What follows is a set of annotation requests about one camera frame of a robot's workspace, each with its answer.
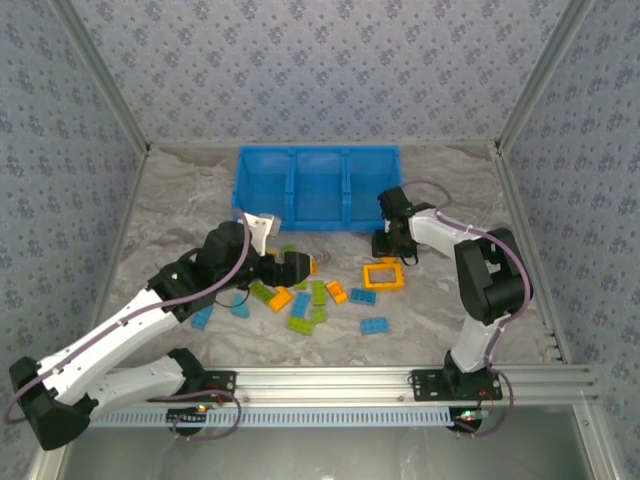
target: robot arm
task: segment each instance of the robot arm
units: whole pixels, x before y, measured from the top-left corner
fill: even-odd
[[[460,338],[445,359],[452,390],[467,374],[482,370],[485,353],[500,322],[516,311],[524,298],[524,283],[514,262],[500,248],[477,233],[461,231],[448,225],[455,222],[437,212],[433,205],[413,205],[401,187],[378,196],[385,219],[385,229],[374,233],[374,257],[414,258],[418,262],[418,245],[427,245],[456,263],[460,299],[467,316]],[[520,257],[513,234],[506,228],[487,232],[504,242]]]
[[[286,252],[284,262],[278,263],[272,255],[265,254],[266,237],[277,233],[279,219],[253,215],[246,215],[246,218],[251,246],[239,270],[221,288],[247,289],[256,279],[270,286],[289,287],[309,275],[308,255]],[[92,419],[117,408],[202,388],[204,369],[187,349],[173,350],[156,362],[132,370],[107,372],[150,339],[211,305],[217,291],[172,307],[150,309],[127,322],[121,319],[141,308],[193,295],[210,287],[233,268],[243,242],[241,224],[221,223],[207,235],[202,248],[191,250],[164,266],[124,308],[83,338],[39,362],[23,357],[10,367],[17,391],[69,355],[81,352],[18,401],[43,449],[65,445],[80,435]],[[87,343],[97,338],[99,341],[95,345],[86,348]]]

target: building block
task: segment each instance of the building block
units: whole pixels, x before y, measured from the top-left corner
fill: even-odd
[[[352,288],[349,300],[351,303],[361,303],[362,305],[371,305],[373,307],[376,304],[376,292]]]
[[[396,279],[393,282],[372,282],[370,274],[372,271],[393,270]],[[365,265],[362,269],[364,276],[364,288],[375,292],[393,292],[394,290],[402,290],[405,286],[404,273],[402,265],[399,263],[375,263]]]
[[[327,292],[324,289],[322,280],[314,280],[311,282],[311,298],[314,307],[324,307],[327,304]]]
[[[304,318],[304,314],[307,313],[307,307],[311,302],[311,295],[308,293],[299,293],[293,302],[291,308],[291,315],[294,317]]]
[[[363,335],[388,332],[389,322],[385,317],[367,318],[365,320],[360,320],[360,331]]]
[[[278,293],[269,301],[269,308],[275,313],[278,313],[286,304],[293,300],[293,295],[284,287],[276,287],[276,290],[278,290]]]
[[[191,326],[193,328],[197,328],[198,330],[204,330],[209,323],[209,318],[211,317],[211,312],[213,312],[213,305],[210,307],[205,307],[202,310],[198,310],[191,318]]]
[[[247,302],[242,303],[243,301],[244,297],[242,295],[236,295],[231,304],[231,315],[234,317],[249,318],[249,307],[247,307]]]
[[[340,305],[347,301],[347,293],[337,280],[327,283],[327,290],[329,290],[329,293],[333,297],[333,301],[336,302],[336,305]]]
[[[307,279],[305,278],[299,284],[293,287],[295,290],[306,290],[307,289]]]
[[[313,320],[313,323],[326,322],[327,318],[327,311],[324,308],[314,308],[311,310],[311,320]]]
[[[249,285],[249,291],[251,292],[251,295],[256,297],[265,305],[269,305],[271,299],[276,295],[260,282],[252,283],[251,285]]]
[[[289,330],[302,333],[303,335],[311,335],[315,325],[316,324],[311,320],[306,320],[300,317],[289,317],[289,320],[287,321],[287,328]]]

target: blue bin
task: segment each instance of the blue bin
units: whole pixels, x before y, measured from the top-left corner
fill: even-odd
[[[372,232],[378,195],[401,183],[393,146],[242,147],[231,206],[277,215],[283,230]]]

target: floral wallpaper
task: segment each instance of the floral wallpaper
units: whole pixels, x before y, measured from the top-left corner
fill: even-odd
[[[148,141],[494,138],[566,0],[74,0]]]
[[[640,4],[596,2],[509,154],[576,362],[640,478]]]
[[[138,158],[48,2],[0,2],[3,408],[10,364],[91,320]],[[28,426],[3,427],[0,478],[23,478],[35,444]]]

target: green lego brick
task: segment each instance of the green lego brick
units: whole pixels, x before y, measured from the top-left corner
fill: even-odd
[[[252,283],[251,285],[249,285],[249,291],[251,292],[251,295],[256,297],[265,305],[269,305],[269,302],[271,301],[271,299],[276,296],[275,293],[273,293],[271,290],[269,290],[267,287],[265,287],[262,283],[259,283],[259,282]]]
[[[299,284],[297,284],[293,288],[295,290],[306,290],[307,289],[307,279],[305,278],[303,281],[301,281]]]
[[[327,318],[327,311],[324,308],[314,308],[311,310],[311,320],[313,320],[313,323],[326,322]]]
[[[327,291],[322,280],[311,282],[311,298],[314,307],[324,307],[327,304]]]
[[[303,335],[311,335],[313,333],[313,327],[315,323],[311,320],[306,320],[300,317],[289,317],[287,321],[287,328],[294,332],[302,333]]]

